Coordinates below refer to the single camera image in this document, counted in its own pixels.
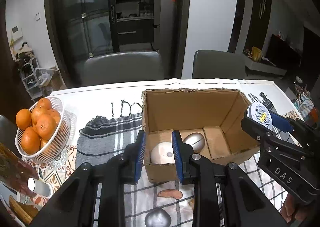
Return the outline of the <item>person's right hand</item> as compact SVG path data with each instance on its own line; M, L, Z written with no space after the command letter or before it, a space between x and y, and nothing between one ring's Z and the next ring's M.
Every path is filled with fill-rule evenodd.
M282 205L280 214L289 223L295 215L295 220L303 221L308 217L310 212L313 210L314 204L298 207L295 203L295 198L291 194L288 194L284 204Z

